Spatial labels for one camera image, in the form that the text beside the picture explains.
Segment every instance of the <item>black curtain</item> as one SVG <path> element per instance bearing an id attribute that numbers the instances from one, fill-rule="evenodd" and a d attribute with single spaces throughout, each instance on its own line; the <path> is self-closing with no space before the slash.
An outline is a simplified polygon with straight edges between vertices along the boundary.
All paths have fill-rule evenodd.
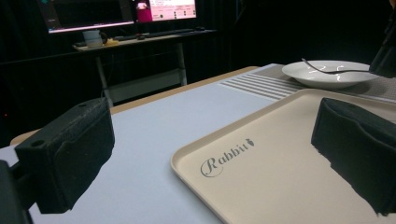
<path id="1" fill-rule="evenodd" d="M 68 108 L 100 97 L 92 59 L 35 60 L 73 52 L 76 34 L 49 35 L 32 0 L 0 1 L 0 147 Z"/>
<path id="2" fill-rule="evenodd" d="M 244 0 L 234 27 L 234 68 L 307 60 L 370 64 L 384 39 L 388 0 Z"/>
<path id="3" fill-rule="evenodd" d="M 237 0 L 197 0 L 196 3 L 196 24 L 208 30 L 217 30 L 220 35 L 185 45 L 185 63 L 190 83 L 232 70 L 230 32 L 237 10 Z"/>

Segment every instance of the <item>striped placemat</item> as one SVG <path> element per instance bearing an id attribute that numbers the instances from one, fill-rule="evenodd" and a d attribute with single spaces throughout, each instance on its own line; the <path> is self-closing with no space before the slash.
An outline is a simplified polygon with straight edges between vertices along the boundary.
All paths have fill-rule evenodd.
<path id="1" fill-rule="evenodd" d="M 227 79 L 220 82 L 219 85 L 271 101 L 278 101 L 298 90 L 309 88 L 283 74 L 282 67 L 283 65 L 279 64 L 263 67 Z M 378 77 L 336 92 L 396 104 L 396 78 Z"/>

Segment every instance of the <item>white table surface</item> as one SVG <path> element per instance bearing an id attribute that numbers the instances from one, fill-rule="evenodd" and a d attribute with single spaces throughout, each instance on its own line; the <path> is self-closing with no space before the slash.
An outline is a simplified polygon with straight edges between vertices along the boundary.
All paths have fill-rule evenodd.
<path id="1" fill-rule="evenodd" d="M 177 178 L 170 159 L 179 148 L 273 101 L 219 82 L 113 115 L 113 155 L 91 186 L 64 214 L 41 215 L 34 205 L 34 223 L 220 223 Z M 17 161 L 14 147 L 0 150 L 9 165 Z"/>

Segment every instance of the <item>dark background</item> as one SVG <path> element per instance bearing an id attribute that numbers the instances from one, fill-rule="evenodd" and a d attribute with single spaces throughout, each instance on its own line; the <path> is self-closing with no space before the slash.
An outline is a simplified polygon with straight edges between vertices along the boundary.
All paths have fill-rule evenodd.
<path id="1" fill-rule="evenodd" d="M 307 60 L 371 63 L 391 12 L 387 0 L 197 0 L 196 20 L 104 30 L 109 35 L 204 26 L 220 35 L 184 44 L 188 82 L 238 68 Z M 0 147 L 102 94 L 94 56 L 71 47 L 81 33 L 48 35 L 33 0 L 0 1 Z M 101 56 L 110 84 L 175 66 L 172 46 Z"/>

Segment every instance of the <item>desk leg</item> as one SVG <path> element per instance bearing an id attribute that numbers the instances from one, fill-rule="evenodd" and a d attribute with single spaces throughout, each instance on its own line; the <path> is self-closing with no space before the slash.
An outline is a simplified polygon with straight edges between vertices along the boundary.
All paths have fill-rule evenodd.
<path id="1" fill-rule="evenodd" d="M 183 44 L 177 44 L 178 73 L 182 86 L 187 85 L 186 65 L 184 64 Z"/>
<path id="2" fill-rule="evenodd" d="M 105 93 L 105 97 L 107 98 L 108 107 L 113 107 L 113 101 L 111 100 L 110 94 L 108 92 L 105 72 L 103 71 L 103 66 L 102 66 L 102 62 L 100 60 L 100 57 L 97 56 L 95 58 L 95 60 L 96 60 L 96 67 L 98 68 L 98 72 L 99 72 L 99 77 L 100 77 L 100 80 L 102 82 L 102 90 Z"/>

